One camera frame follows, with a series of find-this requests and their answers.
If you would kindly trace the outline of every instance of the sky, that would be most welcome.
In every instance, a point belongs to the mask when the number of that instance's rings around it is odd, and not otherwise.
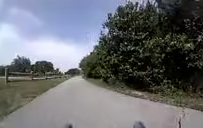
[[[66,71],[97,44],[107,13],[125,0],[0,0],[0,65],[17,55]]]

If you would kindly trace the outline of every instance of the bush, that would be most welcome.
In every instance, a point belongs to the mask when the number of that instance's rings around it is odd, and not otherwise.
[[[183,91],[203,90],[202,16],[168,15],[151,3],[129,2],[108,14],[103,26],[108,32],[80,63],[87,77],[149,91],[166,83]]]

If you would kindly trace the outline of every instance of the fence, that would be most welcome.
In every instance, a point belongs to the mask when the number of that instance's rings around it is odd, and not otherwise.
[[[21,80],[46,80],[61,78],[62,75],[53,72],[47,72],[45,74],[34,73],[22,73],[22,72],[9,72],[8,68],[5,69],[5,83],[11,81],[21,81]]]

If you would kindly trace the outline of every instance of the fence rail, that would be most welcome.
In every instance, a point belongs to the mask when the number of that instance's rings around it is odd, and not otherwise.
[[[8,68],[5,69],[5,83],[11,82],[10,79],[16,80],[46,80],[46,79],[55,79],[63,77],[60,74],[47,72],[44,75],[39,73],[34,73],[31,71],[30,73],[22,73],[22,72],[9,72]]]

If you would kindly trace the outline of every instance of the tree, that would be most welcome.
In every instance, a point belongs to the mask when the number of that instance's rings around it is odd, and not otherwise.
[[[77,68],[72,68],[69,69],[67,72],[65,72],[66,75],[79,75],[80,74],[80,70]]]
[[[17,56],[17,58],[14,58],[10,65],[10,71],[15,72],[30,72],[31,68],[31,61],[29,58],[26,58],[24,56]]]
[[[186,2],[158,4],[129,2],[108,14],[108,32],[101,32],[99,44],[80,63],[85,76],[150,90],[172,85],[195,91],[203,85],[203,16],[180,13]]]
[[[45,74],[46,72],[53,72],[54,71],[54,66],[52,62],[48,61],[37,61],[34,66],[34,70],[38,73],[43,73]]]

